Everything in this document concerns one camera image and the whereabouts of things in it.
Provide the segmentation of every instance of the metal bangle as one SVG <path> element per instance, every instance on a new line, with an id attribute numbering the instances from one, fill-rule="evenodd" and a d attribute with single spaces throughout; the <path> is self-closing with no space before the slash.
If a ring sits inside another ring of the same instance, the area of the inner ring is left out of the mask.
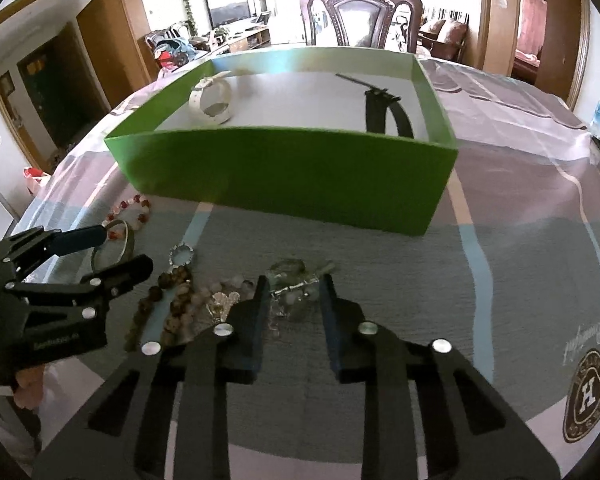
<path id="1" fill-rule="evenodd" d="M 134 255 L 134 247 L 136 244 L 136 239 L 134 237 L 134 230 L 124 220 L 121 220 L 121 219 L 112 220 L 111 222 L 109 222 L 107 224 L 105 229 L 107 231 L 109 231 L 112 227 L 115 227 L 117 225 L 125 226 L 125 245 L 122 248 L 122 254 L 120 254 L 120 257 L 118 258 L 118 260 L 111 265 L 128 262 L 131 259 L 131 257 Z M 94 247 L 93 251 L 91 251 L 91 270 L 93 272 L 98 272 L 96 269 L 96 254 L 98 253 L 98 251 L 100 250 L 101 247 L 102 247 L 102 245 L 100 245 L 98 247 Z"/>

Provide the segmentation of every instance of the bed sheet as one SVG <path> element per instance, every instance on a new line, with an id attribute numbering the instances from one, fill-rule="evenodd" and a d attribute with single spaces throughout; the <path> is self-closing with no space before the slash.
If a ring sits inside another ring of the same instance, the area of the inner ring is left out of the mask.
<path id="1" fill-rule="evenodd" d="M 441 65 L 427 63 L 432 80 L 440 80 Z M 576 444 L 566 444 L 561 432 L 577 363 L 587 349 L 600 350 L 600 154 L 579 121 L 477 98 L 463 85 L 469 79 L 472 88 L 486 89 L 480 77 L 454 70 L 461 77 L 448 75 L 458 78 L 458 88 L 438 96 L 459 156 L 423 237 L 150 197 L 152 216 L 136 236 L 136 253 L 152 257 L 154 276 L 112 302 L 107 348 L 48 367 L 51 384 L 72 393 L 64 408 L 64 394 L 45 396 L 43 442 L 124 360 L 123 335 L 138 300 L 168 268 L 169 249 L 193 228 L 196 283 L 238 273 L 255 280 L 282 258 L 333 260 L 341 297 L 401 338 L 421 344 L 449 339 L 566 473 L 600 430 L 598 424 Z M 16 231 L 99 224 L 133 195 L 103 139 L 180 74 L 136 92 L 106 116 L 61 163 Z M 518 88 L 518 97 L 533 98 Z M 106 250 L 113 255 L 119 248 Z M 89 271 L 89 255 L 72 254 L 50 260 L 30 278 L 66 283 Z M 148 336 L 159 333 L 160 315 L 154 313 Z M 363 389 L 336 385 L 321 330 L 315 309 L 303 323 L 283 326 L 282 340 L 266 344 L 262 382 L 229 387 L 234 478 L 359 476 Z M 418 441 L 422 449 L 422 436 Z"/>

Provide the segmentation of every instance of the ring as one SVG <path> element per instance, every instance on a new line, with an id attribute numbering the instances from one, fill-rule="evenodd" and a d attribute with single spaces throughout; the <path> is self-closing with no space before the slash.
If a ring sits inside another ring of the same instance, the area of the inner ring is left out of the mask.
<path id="1" fill-rule="evenodd" d="M 174 263 L 174 261 L 173 261 L 174 257 L 176 257 L 176 255 L 179 254 L 180 252 L 183 252 L 184 249 L 189 251 L 189 259 L 182 264 Z M 174 245 L 173 248 L 171 249 L 171 251 L 169 251 L 169 265 L 171 267 L 189 265 L 193 261 L 193 255 L 194 255 L 193 247 L 191 247 L 189 244 L 182 242 L 177 245 Z"/>

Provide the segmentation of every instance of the green box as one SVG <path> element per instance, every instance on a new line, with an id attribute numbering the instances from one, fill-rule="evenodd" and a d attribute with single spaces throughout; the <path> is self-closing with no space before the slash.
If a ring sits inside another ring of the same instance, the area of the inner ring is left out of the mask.
<path id="1" fill-rule="evenodd" d="M 410 79 L 429 140 L 276 126 L 155 131 L 201 78 L 224 70 Z M 149 99 L 105 142 L 142 193 L 407 235 L 426 232 L 458 155 L 448 117 L 415 56 L 353 47 L 270 48 L 209 59 Z"/>

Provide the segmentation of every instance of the picture frame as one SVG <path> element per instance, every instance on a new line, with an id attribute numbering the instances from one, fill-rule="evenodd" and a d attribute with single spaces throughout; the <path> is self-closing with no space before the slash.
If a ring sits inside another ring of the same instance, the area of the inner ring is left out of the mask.
<path id="1" fill-rule="evenodd" d="M 7 71 L 0 76 L 0 94 L 4 98 L 7 98 L 15 91 L 15 86 L 13 85 L 13 79 L 11 79 L 11 74 Z"/>

